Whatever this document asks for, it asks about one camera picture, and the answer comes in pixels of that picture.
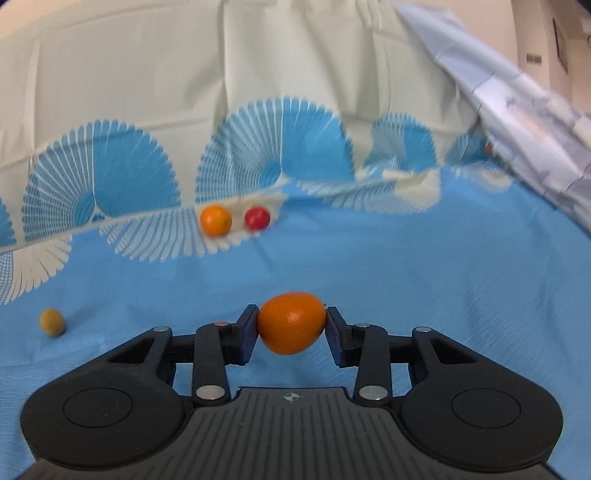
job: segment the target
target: red tomato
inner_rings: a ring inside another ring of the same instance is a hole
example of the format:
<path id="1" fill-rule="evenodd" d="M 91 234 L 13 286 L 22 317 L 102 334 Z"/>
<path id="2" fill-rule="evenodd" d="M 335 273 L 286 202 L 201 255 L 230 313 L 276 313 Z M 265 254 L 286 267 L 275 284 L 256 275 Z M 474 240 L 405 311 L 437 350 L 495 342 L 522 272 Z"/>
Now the red tomato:
<path id="1" fill-rule="evenodd" d="M 252 207 L 244 216 L 244 223 L 250 230 L 264 230 L 271 223 L 271 214 L 264 207 Z"/>

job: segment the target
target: picture frame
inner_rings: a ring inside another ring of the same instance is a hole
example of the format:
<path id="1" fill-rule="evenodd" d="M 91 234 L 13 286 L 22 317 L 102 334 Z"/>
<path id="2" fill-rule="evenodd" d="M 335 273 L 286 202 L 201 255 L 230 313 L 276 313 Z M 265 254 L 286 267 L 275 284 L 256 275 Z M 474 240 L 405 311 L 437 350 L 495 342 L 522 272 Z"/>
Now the picture frame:
<path id="1" fill-rule="evenodd" d="M 569 72 L 569 52 L 567 50 L 567 41 L 562 29 L 556 22 L 556 19 L 552 20 L 554 24 L 554 36 L 556 38 L 556 52 L 558 55 L 558 61 L 564 68 L 566 73 Z"/>

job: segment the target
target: yellow fruit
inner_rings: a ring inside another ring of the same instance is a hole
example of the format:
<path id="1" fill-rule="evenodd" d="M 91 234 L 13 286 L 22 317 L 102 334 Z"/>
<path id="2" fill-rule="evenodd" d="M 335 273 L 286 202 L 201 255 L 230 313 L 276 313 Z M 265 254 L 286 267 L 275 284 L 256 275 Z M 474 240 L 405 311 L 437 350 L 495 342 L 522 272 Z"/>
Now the yellow fruit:
<path id="1" fill-rule="evenodd" d="M 47 309 L 39 317 L 39 325 L 50 337 L 59 337 L 66 330 L 66 321 L 56 309 Z"/>
<path id="2" fill-rule="evenodd" d="M 262 307 L 256 328 L 263 343 L 279 355 L 306 350 L 324 330 L 324 304 L 311 293 L 284 293 Z"/>

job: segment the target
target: orange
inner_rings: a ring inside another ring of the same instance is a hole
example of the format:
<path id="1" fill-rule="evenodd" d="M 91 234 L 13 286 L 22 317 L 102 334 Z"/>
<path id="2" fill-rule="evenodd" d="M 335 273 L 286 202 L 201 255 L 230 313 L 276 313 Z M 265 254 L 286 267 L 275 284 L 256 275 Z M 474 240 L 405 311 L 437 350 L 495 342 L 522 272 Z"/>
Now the orange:
<path id="1" fill-rule="evenodd" d="M 306 350 L 324 330 L 324 304 L 311 293 L 284 293 L 266 302 L 256 321 L 263 343 L 279 355 Z"/>
<path id="2" fill-rule="evenodd" d="M 210 205 L 201 212 L 199 223 L 207 236 L 224 236 L 232 228 L 232 214 L 221 205 Z"/>

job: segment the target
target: metal screw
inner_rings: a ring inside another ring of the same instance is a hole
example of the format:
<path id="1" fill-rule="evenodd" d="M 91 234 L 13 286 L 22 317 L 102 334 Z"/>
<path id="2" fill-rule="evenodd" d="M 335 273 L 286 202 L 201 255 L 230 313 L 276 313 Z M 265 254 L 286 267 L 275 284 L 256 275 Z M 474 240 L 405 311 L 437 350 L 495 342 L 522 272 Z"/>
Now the metal screw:
<path id="1" fill-rule="evenodd" d="M 365 400 L 378 401 L 388 396 L 388 390 L 379 385 L 366 385 L 359 389 L 359 395 Z"/>
<path id="2" fill-rule="evenodd" d="M 199 387 L 195 394 L 202 400 L 218 400 L 226 394 L 226 390 L 219 385 L 204 385 Z"/>

